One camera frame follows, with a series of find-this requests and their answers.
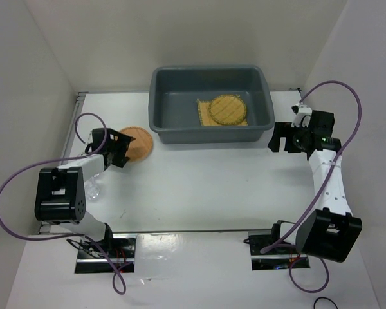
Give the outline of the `yellow round woven coaster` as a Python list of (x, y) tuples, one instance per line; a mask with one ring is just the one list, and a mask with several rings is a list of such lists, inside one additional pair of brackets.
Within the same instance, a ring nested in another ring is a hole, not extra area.
[(220, 95), (211, 101), (208, 112), (218, 124), (235, 126), (246, 118), (247, 106), (237, 95)]

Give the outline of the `square bamboo mat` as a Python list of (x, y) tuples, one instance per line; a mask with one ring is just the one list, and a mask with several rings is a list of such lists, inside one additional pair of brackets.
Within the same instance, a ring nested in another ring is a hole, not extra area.
[[(198, 107), (199, 122), (200, 122), (201, 126), (203, 126), (203, 127), (227, 126), (225, 124), (217, 123), (210, 116), (210, 113), (208, 111), (208, 107), (209, 107), (211, 101), (204, 101), (204, 100), (197, 99), (196, 103), (197, 103), (197, 107)], [(246, 119), (247, 111), (248, 110), (246, 107), (243, 120), (240, 123), (234, 124), (233, 126), (248, 126), (248, 121)]]

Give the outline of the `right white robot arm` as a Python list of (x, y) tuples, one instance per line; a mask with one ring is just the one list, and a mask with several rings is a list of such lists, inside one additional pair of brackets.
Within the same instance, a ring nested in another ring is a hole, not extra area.
[(277, 122), (268, 148), (279, 152), (305, 153), (313, 175), (313, 204), (296, 223), (274, 224), (269, 246), (276, 253), (291, 245), (307, 254), (342, 263), (362, 231), (362, 221), (353, 216), (342, 179), (341, 141), (333, 138), (334, 115), (306, 105), (293, 106), (292, 122)]

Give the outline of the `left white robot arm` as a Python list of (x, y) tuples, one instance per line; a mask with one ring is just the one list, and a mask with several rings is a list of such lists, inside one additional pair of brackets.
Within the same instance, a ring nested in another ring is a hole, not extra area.
[(115, 251), (113, 233), (108, 224), (86, 210), (85, 183), (112, 165), (123, 168), (129, 161), (126, 152), (135, 140), (110, 128), (93, 129), (85, 157), (41, 169), (34, 208), (36, 219), (89, 236), (94, 252), (103, 258), (110, 256)]

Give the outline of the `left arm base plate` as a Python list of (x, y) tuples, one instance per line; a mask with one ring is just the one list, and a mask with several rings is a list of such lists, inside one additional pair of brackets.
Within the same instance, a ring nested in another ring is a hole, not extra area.
[[(134, 272), (136, 238), (137, 234), (115, 233), (113, 234), (111, 248), (100, 245), (121, 273)], [(67, 242), (73, 248), (77, 249), (76, 274), (113, 273), (113, 269), (110, 267), (106, 258), (86, 239), (81, 239), (80, 241), (68, 239)]]

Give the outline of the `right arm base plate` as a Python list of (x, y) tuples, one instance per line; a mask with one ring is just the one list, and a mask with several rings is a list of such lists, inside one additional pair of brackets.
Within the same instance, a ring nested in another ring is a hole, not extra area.
[(253, 271), (288, 270), (292, 262), (299, 261), (293, 268), (310, 268), (306, 255), (298, 254), (294, 248), (277, 247), (267, 253), (261, 250), (273, 243), (270, 230), (250, 231), (243, 240), (250, 249), (250, 261)]

